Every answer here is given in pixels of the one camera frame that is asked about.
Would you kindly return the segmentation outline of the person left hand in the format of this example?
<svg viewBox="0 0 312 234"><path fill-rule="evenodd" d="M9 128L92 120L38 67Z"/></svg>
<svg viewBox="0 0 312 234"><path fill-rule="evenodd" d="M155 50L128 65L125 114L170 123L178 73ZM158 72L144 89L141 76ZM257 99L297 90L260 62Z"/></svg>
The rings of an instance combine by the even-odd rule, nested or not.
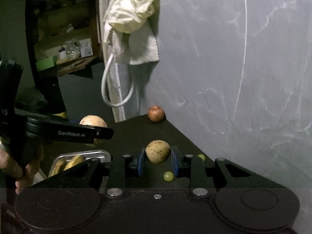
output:
<svg viewBox="0 0 312 234"><path fill-rule="evenodd" d="M24 188L33 184L34 177L40 169L40 162L44 158L43 145L39 147L39 155L36 156L25 168L22 168L17 162L4 150L1 144L1 170L14 177L15 193L19 194Z"/></svg>

